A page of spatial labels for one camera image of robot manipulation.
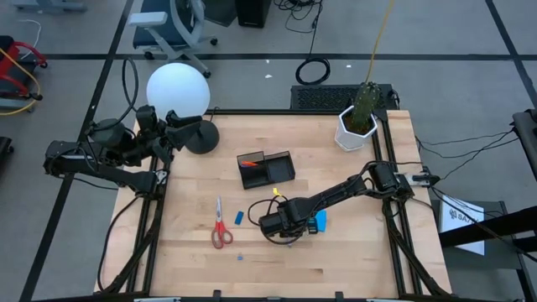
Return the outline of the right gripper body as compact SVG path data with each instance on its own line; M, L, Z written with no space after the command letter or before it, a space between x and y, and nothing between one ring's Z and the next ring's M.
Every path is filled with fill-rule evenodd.
M266 238L279 236L288 240L298 240L308 234L306 223L313 216L312 198L273 197L261 200L261 203L268 203L267 212L258 218L258 227Z

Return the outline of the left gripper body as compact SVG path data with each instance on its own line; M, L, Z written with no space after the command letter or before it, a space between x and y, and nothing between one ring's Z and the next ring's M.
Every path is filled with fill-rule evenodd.
M164 132L166 123L157 117L155 107L150 105L140 107L136 118L139 126L136 144L140 157L157 157L164 164L170 164L173 156L170 142Z

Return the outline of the black mesh desk organizer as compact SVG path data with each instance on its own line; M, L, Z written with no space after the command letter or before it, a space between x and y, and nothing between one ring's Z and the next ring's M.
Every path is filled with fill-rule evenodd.
M256 162L259 166L241 168L241 161ZM241 154L237 156L237 166L245 190L295 178L295 167L289 151L276 154L265 154L264 151Z

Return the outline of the red handled scissors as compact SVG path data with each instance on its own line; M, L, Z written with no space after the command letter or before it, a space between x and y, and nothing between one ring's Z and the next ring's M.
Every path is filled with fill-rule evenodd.
M226 244L233 242L233 235L226 229L222 220L222 198L216 199L216 222L211 232L211 242L216 249L222 249Z

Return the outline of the grey blue office chair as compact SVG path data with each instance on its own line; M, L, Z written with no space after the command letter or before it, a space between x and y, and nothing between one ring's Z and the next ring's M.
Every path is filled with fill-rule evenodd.
M135 28L133 47L141 49L145 59L153 60L156 50L169 62L185 57L210 78L210 70L194 52L204 42L218 44L215 35L204 34L205 21L202 0L143 0L141 10L128 17L128 25Z

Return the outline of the white globe table lamp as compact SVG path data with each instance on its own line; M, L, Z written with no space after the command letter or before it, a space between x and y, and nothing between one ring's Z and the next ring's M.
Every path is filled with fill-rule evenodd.
M159 67L146 86L146 98L159 118L174 110L179 117L201 116L201 126L185 147L193 154L208 154L219 143L216 125L204 118L211 100L206 78L194 67L169 63Z

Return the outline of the white hexagonal plant pot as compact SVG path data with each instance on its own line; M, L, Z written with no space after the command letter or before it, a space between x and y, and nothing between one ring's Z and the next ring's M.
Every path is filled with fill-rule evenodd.
M358 134L348 130L344 123L344 118L351 113L353 108L354 106L349 106L338 116L335 142L345 152L351 152L362 148L378 130L376 118L372 113L369 118L371 127L365 134Z

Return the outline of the black computer tower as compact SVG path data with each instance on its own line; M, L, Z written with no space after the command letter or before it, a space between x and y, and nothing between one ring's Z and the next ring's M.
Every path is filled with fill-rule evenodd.
M235 0L240 26L263 28L272 0Z

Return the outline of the black perforated metal box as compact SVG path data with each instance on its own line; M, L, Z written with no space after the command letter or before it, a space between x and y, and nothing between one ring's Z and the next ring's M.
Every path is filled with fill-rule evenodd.
M292 86L290 109L340 113L352 105L360 85Z

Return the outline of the green cactus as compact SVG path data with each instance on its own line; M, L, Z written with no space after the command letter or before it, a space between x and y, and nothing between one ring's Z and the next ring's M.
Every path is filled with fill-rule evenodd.
M355 133L365 134L371 127L370 116L378 104L381 90L377 83L364 83L357 92L353 102L350 129Z

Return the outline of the red black cart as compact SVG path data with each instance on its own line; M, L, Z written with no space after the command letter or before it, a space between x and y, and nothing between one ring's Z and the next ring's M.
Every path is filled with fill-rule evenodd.
M32 112L43 99L37 67L47 68L48 61L35 47L0 35L0 116Z

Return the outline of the white paper sign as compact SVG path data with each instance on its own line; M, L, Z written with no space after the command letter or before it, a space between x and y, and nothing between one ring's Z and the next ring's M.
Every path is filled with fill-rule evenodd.
M483 207L448 195L442 196L440 205L440 232L448 232L460 227L482 222L485 218Z

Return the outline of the grey side table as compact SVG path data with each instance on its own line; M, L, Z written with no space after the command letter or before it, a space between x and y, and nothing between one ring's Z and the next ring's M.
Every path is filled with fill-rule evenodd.
M442 200L434 200L435 221L440 232L440 205ZM485 218L483 221L510 214L502 201L470 201L476 206L483 207ZM521 232L516 235L507 235L479 242L470 242L454 247L442 247L446 264L458 268L476 268L482 270L510 269L517 273L521 289L524 293L524 302L537 302L537 291L529 278L529 271L525 261L537 252L527 253L514 246L516 239L533 237L534 231Z

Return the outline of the black metal beam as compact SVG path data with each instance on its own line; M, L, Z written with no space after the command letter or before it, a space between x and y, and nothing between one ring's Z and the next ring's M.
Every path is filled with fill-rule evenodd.
M529 231L534 231L534 236L516 239L514 246L527 253L537 252L537 206L442 232L439 237L442 247L454 247Z

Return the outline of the black aluminium table frame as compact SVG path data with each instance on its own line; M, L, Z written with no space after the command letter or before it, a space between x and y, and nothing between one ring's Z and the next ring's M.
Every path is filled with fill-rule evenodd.
M395 298L423 293L425 285L406 258L391 252L382 204L366 196L328 209L325 232L302 237L292 248L268 242L254 221L267 209L270 186L245 190L236 158L240 154L289 151L295 178L279 184L288 197L311 196L344 181L377 155L394 157L401 170L418 173L420 154L410 114L388 113L389 137L344 152L335 143L336 115L284 110L220 111L217 148L205 155L178 152L168 188L154 258L142 258L131 290L151 295L225 298ZM211 232L216 199L233 242L216 249ZM234 224L244 212L240 226Z

